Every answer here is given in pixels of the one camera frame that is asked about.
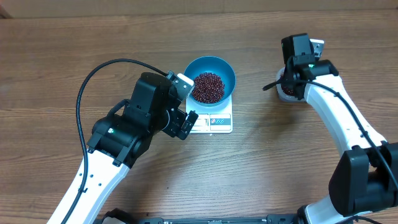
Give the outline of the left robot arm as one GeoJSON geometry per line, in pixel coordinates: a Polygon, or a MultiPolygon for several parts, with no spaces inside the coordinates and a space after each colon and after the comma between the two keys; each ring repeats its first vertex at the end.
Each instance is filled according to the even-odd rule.
{"type": "Polygon", "coordinates": [[[193,89],[194,81],[181,73],[142,73],[131,99],[120,101],[93,126],[88,158],[82,160],[49,223],[93,223],[155,134],[186,139],[198,115],[178,107],[193,89]]]}

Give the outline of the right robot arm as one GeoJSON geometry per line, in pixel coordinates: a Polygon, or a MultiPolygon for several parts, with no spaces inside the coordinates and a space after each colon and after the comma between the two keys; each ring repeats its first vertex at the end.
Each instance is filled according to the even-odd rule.
{"type": "Polygon", "coordinates": [[[279,98],[309,104],[340,155],[328,195],[299,208],[294,223],[350,223],[397,206],[397,144],[389,143],[360,113],[338,70],[320,58],[323,45],[308,34],[281,40],[285,67],[276,76],[279,98]]]}

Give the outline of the red beans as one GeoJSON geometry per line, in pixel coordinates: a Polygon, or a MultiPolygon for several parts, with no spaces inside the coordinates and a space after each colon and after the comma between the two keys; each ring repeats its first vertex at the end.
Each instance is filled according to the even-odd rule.
{"type": "Polygon", "coordinates": [[[195,87],[192,91],[192,96],[196,101],[213,104],[221,101],[224,97],[225,84],[217,74],[210,72],[201,73],[193,81],[195,82],[195,87]]]}

